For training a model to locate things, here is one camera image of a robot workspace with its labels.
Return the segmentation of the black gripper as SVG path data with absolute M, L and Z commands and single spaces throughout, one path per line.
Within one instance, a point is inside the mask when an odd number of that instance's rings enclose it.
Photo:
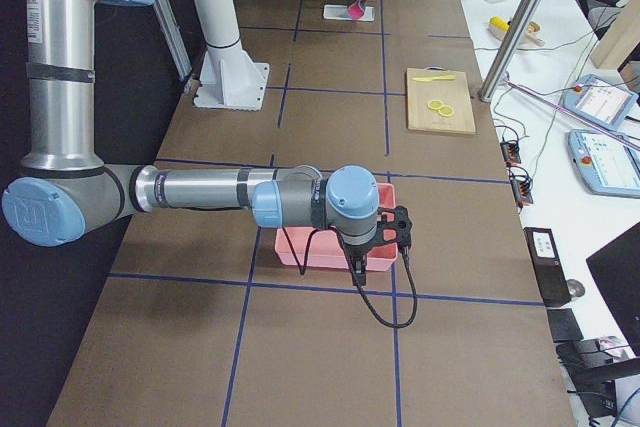
M 367 282 L 367 254 L 370 251 L 367 244 L 353 245 L 342 244 L 346 256 L 351 258 L 352 283 L 356 288 L 362 288 Z

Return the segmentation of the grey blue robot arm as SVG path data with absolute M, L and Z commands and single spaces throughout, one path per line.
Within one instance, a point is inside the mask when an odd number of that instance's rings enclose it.
M 27 43 L 24 0 L 1 0 L 1 181 L 10 183 L 28 150 L 24 74 Z M 96 150 L 108 163 L 153 161 L 178 102 L 179 84 L 153 10 L 101 6 L 97 10 Z M 244 215 L 204 216 L 205 237 L 185 253 L 159 238 L 167 278 L 237 285 L 249 265 L 247 247 L 224 241 L 221 230 Z M 61 247 L 37 247 L 10 228 L 1 230 L 1 299 L 89 303 L 100 293 L 122 243 L 119 220 Z

